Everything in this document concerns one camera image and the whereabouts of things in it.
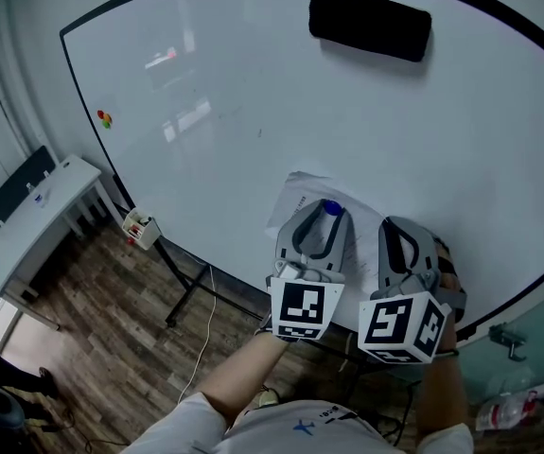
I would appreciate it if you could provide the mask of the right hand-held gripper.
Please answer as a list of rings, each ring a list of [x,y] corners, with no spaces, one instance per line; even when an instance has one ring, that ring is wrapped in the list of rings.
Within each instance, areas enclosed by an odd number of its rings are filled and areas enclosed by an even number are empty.
[[[427,229],[407,218],[383,220],[378,230],[378,279],[385,290],[360,303],[360,350],[387,364],[432,362],[451,312],[433,296],[439,276],[430,270],[437,267]],[[389,288],[393,278],[406,279]]]

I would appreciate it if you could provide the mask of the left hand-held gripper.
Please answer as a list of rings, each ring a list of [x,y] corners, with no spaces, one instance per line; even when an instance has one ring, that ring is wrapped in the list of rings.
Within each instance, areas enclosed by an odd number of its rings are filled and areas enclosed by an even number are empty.
[[[279,230],[267,288],[272,300],[267,331],[283,341],[319,340],[339,304],[345,282],[340,271],[352,226],[350,213],[342,209],[340,216],[332,217],[324,211],[323,200],[318,200]],[[290,261],[301,259],[301,244],[322,211],[323,268]]]

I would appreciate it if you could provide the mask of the white printed paper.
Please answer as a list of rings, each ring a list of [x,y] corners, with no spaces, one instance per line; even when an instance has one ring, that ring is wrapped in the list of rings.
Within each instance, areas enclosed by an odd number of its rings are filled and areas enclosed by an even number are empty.
[[[342,183],[303,171],[290,173],[278,196],[265,233],[276,239],[281,226],[305,206],[318,200],[337,202],[350,214],[342,274],[348,288],[364,295],[378,290],[378,229],[385,219],[370,204],[359,200]]]

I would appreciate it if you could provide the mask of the black-framed whiteboard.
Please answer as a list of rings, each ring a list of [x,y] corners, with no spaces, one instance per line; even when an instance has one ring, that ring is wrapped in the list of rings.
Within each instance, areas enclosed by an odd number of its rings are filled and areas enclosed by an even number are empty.
[[[431,15],[421,62],[313,37],[310,0],[112,0],[60,37],[167,240],[264,288],[287,177],[334,179],[445,240],[477,339],[544,296],[544,34],[498,6],[391,1]]]

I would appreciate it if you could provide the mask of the person's left forearm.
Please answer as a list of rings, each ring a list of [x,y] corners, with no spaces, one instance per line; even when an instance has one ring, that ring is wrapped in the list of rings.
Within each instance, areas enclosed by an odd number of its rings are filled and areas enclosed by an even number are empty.
[[[260,333],[213,369],[197,386],[227,427],[249,406],[290,344]]]

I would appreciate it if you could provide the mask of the person's right forearm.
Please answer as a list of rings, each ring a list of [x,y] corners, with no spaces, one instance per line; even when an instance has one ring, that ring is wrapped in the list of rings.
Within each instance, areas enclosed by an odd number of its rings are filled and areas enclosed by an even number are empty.
[[[454,315],[450,314],[438,343],[443,357],[425,367],[415,407],[416,442],[447,428],[464,424],[468,401],[459,363]]]

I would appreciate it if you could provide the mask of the black whiteboard eraser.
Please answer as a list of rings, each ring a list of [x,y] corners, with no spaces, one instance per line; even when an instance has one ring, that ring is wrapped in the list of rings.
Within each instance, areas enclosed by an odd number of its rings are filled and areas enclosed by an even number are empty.
[[[403,61],[421,62],[431,15],[390,0],[310,0],[308,28],[318,39]]]

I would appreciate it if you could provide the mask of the person's right hand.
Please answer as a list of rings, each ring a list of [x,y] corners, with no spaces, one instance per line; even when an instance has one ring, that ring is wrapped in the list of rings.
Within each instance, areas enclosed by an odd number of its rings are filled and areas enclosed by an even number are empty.
[[[465,315],[467,295],[456,273],[449,248],[438,236],[435,236],[433,241],[438,254],[440,271],[438,299],[450,305],[455,315],[455,322],[458,323]]]

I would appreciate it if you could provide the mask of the person's light shoe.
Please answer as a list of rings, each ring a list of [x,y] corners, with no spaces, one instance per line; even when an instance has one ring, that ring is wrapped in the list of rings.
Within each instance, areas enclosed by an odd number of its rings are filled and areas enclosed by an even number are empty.
[[[259,409],[277,406],[280,404],[279,394],[275,389],[263,385],[256,398],[256,404]]]

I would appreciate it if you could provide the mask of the white marker holder box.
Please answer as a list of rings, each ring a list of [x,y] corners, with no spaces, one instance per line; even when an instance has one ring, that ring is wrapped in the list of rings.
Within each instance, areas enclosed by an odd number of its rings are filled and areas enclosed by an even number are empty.
[[[144,251],[151,248],[161,235],[155,219],[137,207],[125,216],[122,231],[130,245],[139,246]]]

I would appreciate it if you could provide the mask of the frosted glass door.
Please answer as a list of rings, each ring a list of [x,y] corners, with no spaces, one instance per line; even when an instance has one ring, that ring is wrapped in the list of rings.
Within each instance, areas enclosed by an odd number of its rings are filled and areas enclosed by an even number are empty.
[[[485,337],[461,350],[462,372],[472,404],[544,384],[544,301],[502,329],[523,343],[511,351]]]

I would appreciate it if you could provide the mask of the crumpled plastic bottle red label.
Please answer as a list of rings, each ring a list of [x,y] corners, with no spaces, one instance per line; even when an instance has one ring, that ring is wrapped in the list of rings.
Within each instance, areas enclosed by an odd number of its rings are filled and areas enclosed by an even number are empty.
[[[511,429],[534,411],[536,399],[536,390],[491,399],[479,409],[475,429],[477,431]]]

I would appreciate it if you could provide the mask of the person's white shirt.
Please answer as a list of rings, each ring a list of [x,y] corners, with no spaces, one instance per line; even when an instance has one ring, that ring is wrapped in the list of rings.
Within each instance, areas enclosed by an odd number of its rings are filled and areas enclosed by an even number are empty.
[[[249,410],[232,427],[201,393],[121,454],[405,454],[353,411],[301,400]]]

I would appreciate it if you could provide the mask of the white office desk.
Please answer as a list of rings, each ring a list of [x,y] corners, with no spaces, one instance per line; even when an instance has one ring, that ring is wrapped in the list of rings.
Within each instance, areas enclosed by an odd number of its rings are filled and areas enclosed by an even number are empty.
[[[71,155],[44,180],[49,192],[45,205],[26,199],[5,222],[0,229],[0,298],[18,265],[40,237],[91,189],[98,193],[116,224],[123,223],[100,175],[98,168]]]

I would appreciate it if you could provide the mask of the black desk divider panel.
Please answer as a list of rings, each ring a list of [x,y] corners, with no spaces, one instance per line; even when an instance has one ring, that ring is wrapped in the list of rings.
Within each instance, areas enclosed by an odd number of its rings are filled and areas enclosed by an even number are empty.
[[[56,165],[46,146],[40,146],[0,187],[0,227],[28,197],[27,185],[36,187]]]

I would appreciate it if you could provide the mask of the white wall pipes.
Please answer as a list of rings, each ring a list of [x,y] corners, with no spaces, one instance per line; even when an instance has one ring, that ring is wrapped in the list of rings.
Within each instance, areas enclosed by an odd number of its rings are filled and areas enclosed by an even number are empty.
[[[22,156],[27,155],[30,140],[52,149],[14,44],[9,0],[0,0],[0,114]]]

